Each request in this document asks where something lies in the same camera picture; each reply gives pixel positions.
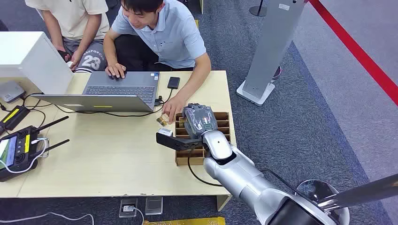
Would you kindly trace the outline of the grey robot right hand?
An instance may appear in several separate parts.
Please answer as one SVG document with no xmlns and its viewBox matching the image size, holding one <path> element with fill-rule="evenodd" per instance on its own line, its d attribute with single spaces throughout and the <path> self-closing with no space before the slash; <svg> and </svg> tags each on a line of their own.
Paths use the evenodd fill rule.
<svg viewBox="0 0 398 225">
<path fill-rule="evenodd" d="M 211 107 L 189 103 L 183 108 L 184 127 L 191 139 L 198 139 L 205 132 L 217 130 L 217 120 Z"/>
</svg>

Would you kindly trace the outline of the person's left hand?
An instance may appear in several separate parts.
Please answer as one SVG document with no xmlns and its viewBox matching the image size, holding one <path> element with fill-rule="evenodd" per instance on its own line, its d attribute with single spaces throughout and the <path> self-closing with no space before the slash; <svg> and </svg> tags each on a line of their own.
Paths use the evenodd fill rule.
<svg viewBox="0 0 398 225">
<path fill-rule="evenodd" d="M 183 108 L 186 106 L 187 98 L 175 95 L 170 100 L 168 100 L 162 109 L 162 114 L 168 116 L 168 124 L 172 124 L 175 120 L 177 113 L 181 113 Z"/>
</svg>

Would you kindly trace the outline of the person's right hand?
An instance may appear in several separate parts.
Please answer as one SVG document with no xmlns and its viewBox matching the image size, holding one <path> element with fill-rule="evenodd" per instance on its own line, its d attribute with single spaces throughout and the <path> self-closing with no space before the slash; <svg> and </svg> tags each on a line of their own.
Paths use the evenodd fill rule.
<svg viewBox="0 0 398 225">
<path fill-rule="evenodd" d="M 123 66 L 122 64 L 115 63 L 110 66 L 107 66 L 105 69 L 105 72 L 108 74 L 108 76 L 112 78 L 125 78 L 125 72 L 126 72 L 126 67 Z"/>
</svg>

